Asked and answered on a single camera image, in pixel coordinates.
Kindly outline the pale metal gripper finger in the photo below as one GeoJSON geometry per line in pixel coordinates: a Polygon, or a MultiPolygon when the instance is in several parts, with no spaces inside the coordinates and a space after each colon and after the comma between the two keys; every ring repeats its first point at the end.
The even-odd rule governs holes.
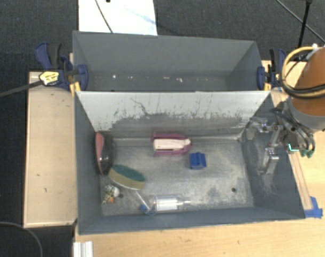
{"type": "Polygon", "coordinates": [[[252,117],[245,129],[246,139],[253,140],[258,133],[269,133],[273,131],[274,128],[275,125],[269,125],[267,118],[252,117]]]}
{"type": "Polygon", "coordinates": [[[277,149],[281,146],[281,135],[283,130],[275,128],[267,133],[259,135],[260,146],[262,148],[262,163],[259,166],[258,174],[260,176],[273,175],[279,162],[277,149]]]}

